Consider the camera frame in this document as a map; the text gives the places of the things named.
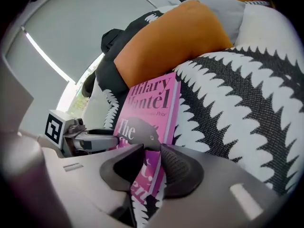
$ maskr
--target gray wall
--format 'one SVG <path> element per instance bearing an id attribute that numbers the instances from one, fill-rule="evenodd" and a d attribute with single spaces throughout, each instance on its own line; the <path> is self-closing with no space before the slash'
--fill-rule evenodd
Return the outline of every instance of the gray wall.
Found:
<path id="1" fill-rule="evenodd" d="M 0 133 L 15 133 L 33 97 L 16 79 L 5 57 L 0 57 L 0 89 Z"/>
<path id="2" fill-rule="evenodd" d="M 50 0 L 25 24 L 41 49 L 75 82 L 100 55 L 101 37 L 155 8 L 146 0 Z"/>
<path id="3" fill-rule="evenodd" d="M 16 35 L 20 31 L 20 27 L 23 26 L 28 21 L 28 19 L 47 1 L 48 0 L 37 0 L 35 2 L 29 3 L 23 12 L 16 17 L 15 21 L 10 24 L 6 33 L 3 35 L 3 38 L 1 40 L 1 53 L 4 55 L 7 54 Z"/>
<path id="4" fill-rule="evenodd" d="M 16 36 L 6 59 L 16 78 L 34 97 L 20 129 L 34 135 L 43 134 L 48 110 L 56 109 L 67 81 L 42 58 L 23 31 Z"/>

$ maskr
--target pink book cover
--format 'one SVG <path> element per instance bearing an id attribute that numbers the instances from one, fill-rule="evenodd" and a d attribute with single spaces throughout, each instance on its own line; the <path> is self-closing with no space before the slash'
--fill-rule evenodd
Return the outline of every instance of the pink book cover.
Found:
<path id="1" fill-rule="evenodd" d="M 118 148 L 172 143 L 181 90 L 175 76 L 170 73 L 130 89 L 114 130 L 120 139 Z M 145 151 L 144 165 L 131 187 L 142 204 L 148 195 L 157 194 L 164 175 L 160 163 L 160 152 Z"/>

